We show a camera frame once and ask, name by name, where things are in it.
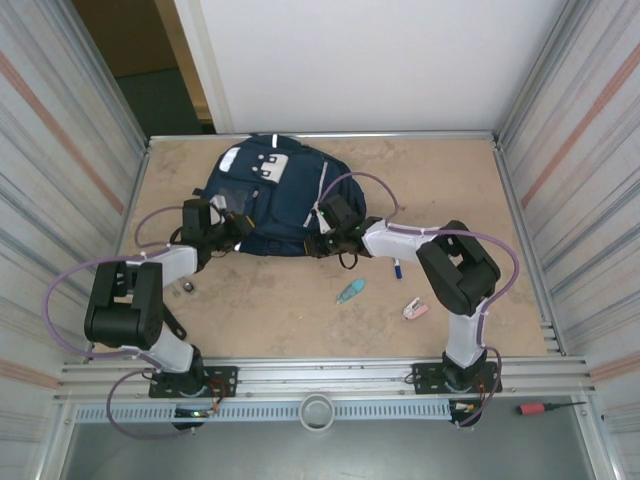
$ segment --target metal wall panel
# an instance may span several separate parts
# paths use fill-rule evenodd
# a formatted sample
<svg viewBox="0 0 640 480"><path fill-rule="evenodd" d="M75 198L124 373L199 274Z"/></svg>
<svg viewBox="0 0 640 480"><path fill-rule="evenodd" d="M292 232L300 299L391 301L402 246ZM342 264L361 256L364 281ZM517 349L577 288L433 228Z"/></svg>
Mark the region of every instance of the metal wall panel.
<svg viewBox="0 0 640 480"><path fill-rule="evenodd" d="M640 1L590 2L500 135L557 328L587 358L629 476L640 475L639 65Z"/></svg>
<svg viewBox="0 0 640 480"><path fill-rule="evenodd" d="M145 156L91 40L62 1L0 3L0 477L24 478L64 361L40 318L58 273L113 253ZM84 345L92 276L52 299L61 333Z"/></svg>

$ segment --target orange stripe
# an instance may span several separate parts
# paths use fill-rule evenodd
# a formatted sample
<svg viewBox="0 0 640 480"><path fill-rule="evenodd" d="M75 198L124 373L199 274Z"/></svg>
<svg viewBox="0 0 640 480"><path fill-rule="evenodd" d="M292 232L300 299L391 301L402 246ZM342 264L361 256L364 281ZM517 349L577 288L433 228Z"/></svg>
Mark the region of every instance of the orange stripe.
<svg viewBox="0 0 640 480"><path fill-rule="evenodd" d="M631 76L636 67L640 64L640 43L636 45L636 48L633 49L631 55L627 57L624 63L620 66L618 71L611 77L607 86L604 87L604 90L598 95L598 98L593 103L587 114L580 121L580 123L576 126L576 128L571 132L571 135L564 141L560 149L553 156L549 164L542 171L538 179L529 189L527 194L522 198L522 207L527 208L529 202L536 194L540 187L547 181L549 176L553 173L553 171L558 167L560 162L564 160L569 151L576 144L578 139L582 136L585 130L589 127L593 119L598 116L598 114L607 106L607 104L611 101L613 96L620 90L620 87L624 85L627 79Z"/></svg>
<svg viewBox="0 0 640 480"><path fill-rule="evenodd" d="M87 174L87 176L98 187L98 190L109 200L109 203L118 211L118 213L124 212L124 205L115 193L111 191L109 186L100 178L100 175L93 169L91 163L83 155L76 144L71 140L69 134L62 128L60 123L53 117L51 112L43 105L38 99L36 94L29 88L27 82L20 76L15 67L11 64L9 59L0 51L0 72L11 83L13 88L22 96L27 104L33 109L36 115L40 117L42 123L49 129L53 136L60 142L65 150L75 159L80 165L80 168Z"/></svg>
<svg viewBox="0 0 640 480"><path fill-rule="evenodd" d="M0 377L10 378L22 383L30 383L31 385L50 388L52 390L58 388L57 378L2 359L0 359Z"/></svg>
<svg viewBox="0 0 640 480"><path fill-rule="evenodd" d="M594 382L602 382L636 370L640 370L640 353L634 353L613 362L605 363L592 369L590 373Z"/></svg>

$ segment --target metal grate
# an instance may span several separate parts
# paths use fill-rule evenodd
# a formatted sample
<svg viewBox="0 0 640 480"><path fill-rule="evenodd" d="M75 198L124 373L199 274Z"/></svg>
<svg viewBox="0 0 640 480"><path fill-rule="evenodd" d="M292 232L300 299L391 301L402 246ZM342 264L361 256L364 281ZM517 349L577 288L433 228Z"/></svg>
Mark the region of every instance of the metal grate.
<svg viewBox="0 0 640 480"><path fill-rule="evenodd" d="M300 402L227 402L217 415L199 418L206 422L282 422L297 421ZM334 402L336 420L450 420L446 399L346 401ZM118 404L112 414L118 423L193 422L193 418L175 418L175 404ZM189 408L206 409L189 404ZM76 423L106 423L104 405L82 405Z"/></svg>

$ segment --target navy backpack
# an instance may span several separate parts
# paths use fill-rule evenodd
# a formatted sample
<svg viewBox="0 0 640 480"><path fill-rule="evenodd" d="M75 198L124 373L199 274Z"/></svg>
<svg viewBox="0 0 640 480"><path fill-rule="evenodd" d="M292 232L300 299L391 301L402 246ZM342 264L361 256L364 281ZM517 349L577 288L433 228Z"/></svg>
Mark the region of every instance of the navy backpack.
<svg viewBox="0 0 640 480"><path fill-rule="evenodd" d="M311 209L327 186L349 172L340 160L282 135L255 135L227 150L204 190L225 197L227 210L249 215L256 228L240 245L253 255L304 256L304 240L318 233ZM367 206L360 185L347 177L332 189L359 215Z"/></svg>

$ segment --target purple cable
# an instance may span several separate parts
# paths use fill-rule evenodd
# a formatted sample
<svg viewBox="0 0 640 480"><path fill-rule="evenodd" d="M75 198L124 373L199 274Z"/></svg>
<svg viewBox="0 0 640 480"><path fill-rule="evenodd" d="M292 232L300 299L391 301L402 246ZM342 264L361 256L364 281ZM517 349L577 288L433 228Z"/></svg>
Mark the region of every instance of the purple cable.
<svg viewBox="0 0 640 480"><path fill-rule="evenodd" d="M476 342L481 347L495 353L497 364L498 364L497 365L498 372L496 376L496 381L494 382L493 387L491 388L491 392L489 393L489 396L485 399L484 402L482 402L482 405L480 405L478 410L476 410L473 415L471 415L469 418L463 420L458 424L458 426L464 427L465 425L473 421L478 415L482 413L482 411L485 409L485 407L489 404L489 402L495 395L496 390L498 389L498 385L500 384L500 378L502 376L502 357L500 356L500 352L498 352L497 348L490 347L488 345L483 344L482 332L484 331L484 320L485 320L485 317L487 316L487 310L493 303L495 303L496 300L498 300L501 296L507 293L507 290L509 290L513 286L513 284L516 281L516 278L518 278L518 275L520 274L520 262L518 261L518 255L516 254L516 252L513 251L513 249L509 245L504 243L502 240L498 240L497 238L494 238L490 235L485 235L484 233L469 232L467 230L438 230L438 229L416 230L411 228L401 228L398 226L394 226L392 224L388 225L388 228L392 232L404 233L407 235L461 235L463 237L478 238L480 240L485 240L487 242L493 243L494 245L501 247L505 252L509 254L509 256L511 257L511 260L513 261L513 274L511 275L511 278L509 279L509 281L496 294L494 294L491 298L489 298L489 300L485 302L485 304L482 306L482 309L480 310L480 320L478 321L478 330L476 331Z"/></svg>
<svg viewBox="0 0 640 480"><path fill-rule="evenodd" d="M127 373L124 377L120 378L116 383L113 384L113 387L111 387L111 390L109 390L109 395L107 395L107 418L109 419L109 423L113 425L113 428L118 430L123 435L126 435L129 438L134 438L136 440L166 440L168 438L180 437L182 435L190 433L191 432L190 430L181 430L181 431L172 432L172 433L161 433L157 435L137 433L137 432L132 432L131 430L127 430L118 422L116 422L116 420L113 418L113 414L111 413L111 402L113 400L113 395L116 392L116 388L118 388L120 384L123 383L127 378L133 377L134 375L141 375L144 373L154 373L154 371L151 368L141 368L139 370L134 370L133 372Z"/></svg>
<svg viewBox="0 0 640 480"><path fill-rule="evenodd" d="M343 175L340 175L333 182L331 182L327 188L325 188L324 192L322 192L322 195L318 199L318 203L321 203L325 198L327 198L327 195L329 194L331 189L333 187L335 187L338 184L338 182L340 182L341 180L344 180L345 178L355 177L355 176L371 178L372 180L375 180L380 185L382 185L382 187L389 193L389 196L391 197L391 200L393 200L393 208L394 208L394 210L393 210L393 213L391 215L389 215L388 217L385 218L385 220L387 222L398 214L398 212L400 211L400 204L398 203L398 199L393 194L393 191L391 190L389 185L387 185L384 182L384 180L382 180L381 178L378 178L375 175L372 175L371 173L367 173L367 172L349 172L349 173L345 173Z"/></svg>
<svg viewBox="0 0 640 480"><path fill-rule="evenodd" d="M153 258L156 257L162 253L167 252L168 249L162 249L160 251L157 252L153 252L152 254L149 254L146 256L146 258ZM151 357L143 354L143 353L139 353L135 350L121 350L118 352L106 352L106 353L94 353L94 352L90 352L90 351L85 351L85 350L81 350L73 345L71 345L69 342L67 342L64 338L62 338L62 336L57 332L57 330L55 329L53 322L51 321L51 317L49 316L49 299L51 298L51 295L53 294L54 290L56 289L56 287L62 283L67 277L70 277L71 275L73 275L74 273L79 272L80 270L84 270L85 268L89 268L89 267L94 267L96 265L99 265L101 263L107 263L107 262L125 262L127 260L142 260L145 257L143 255L136 255L136 256L119 256L119 257L104 257L104 258L96 258L94 260L88 260L86 262L83 263L79 263L78 265L71 267L69 270L66 270L62 273L60 273L56 278L53 279L53 281L49 284L49 286L47 287L47 290L44 293L44 296L42 297L42 303L40 304L40 309L42 312L42 318L44 320L44 326L47 329L47 331L49 332L49 335L51 335L51 338L53 338L62 348L68 350L70 353L76 354L76 355L82 355L83 357L87 357L87 358L117 358L117 357L122 357L122 356L126 356L126 355L136 355L140 358L142 358L143 360L146 360L147 362L149 362L151 365L153 365L154 367L160 368L160 364L158 362L156 362L154 359L152 359Z"/></svg>
<svg viewBox="0 0 640 480"><path fill-rule="evenodd" d="M159 208L158 210L151 212L149 215L147 215L142 220L140 220L140 223L136 227L136 230L133 232L133 241L135 242L136 247L149 248L149 247L162 247L166 245L166 242L140 243L140 240L138 239L138 237L140 235L140 229L142 229L142 226L145 223L147 223L149 220L151 220L153 217L155 217L159 213L168 212L169 210L182 210L182 207L177 207L177 206L162 207L162 208Z"/></svg>

